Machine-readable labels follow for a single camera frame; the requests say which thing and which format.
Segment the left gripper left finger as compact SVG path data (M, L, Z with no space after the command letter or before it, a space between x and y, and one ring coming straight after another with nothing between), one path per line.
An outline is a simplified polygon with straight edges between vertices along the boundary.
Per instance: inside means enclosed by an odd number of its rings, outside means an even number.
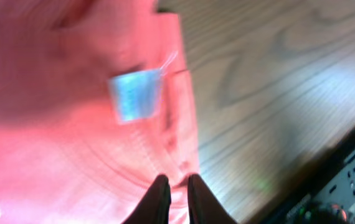
M169 180L160 174L123 224L168 224L170 205Z

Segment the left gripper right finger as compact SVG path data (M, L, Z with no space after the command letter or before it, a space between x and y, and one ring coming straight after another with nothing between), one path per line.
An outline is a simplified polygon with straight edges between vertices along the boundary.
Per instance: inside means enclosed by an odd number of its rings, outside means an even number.
M187 202L190 224L237 224L199 174L189 176Z

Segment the red t-shirt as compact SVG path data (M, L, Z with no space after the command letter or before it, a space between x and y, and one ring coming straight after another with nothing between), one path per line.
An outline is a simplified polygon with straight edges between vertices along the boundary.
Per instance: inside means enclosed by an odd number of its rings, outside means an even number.
M0 1L0 223L123 223L160 174L168 223L188 223L198 170L178 14Z

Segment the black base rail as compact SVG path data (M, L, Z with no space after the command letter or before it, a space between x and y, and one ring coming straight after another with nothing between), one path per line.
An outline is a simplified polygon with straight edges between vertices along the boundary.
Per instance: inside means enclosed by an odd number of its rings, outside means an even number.
M280 200L265 206L249 223L314 223L319 213L350 223L355 204L355 127Z

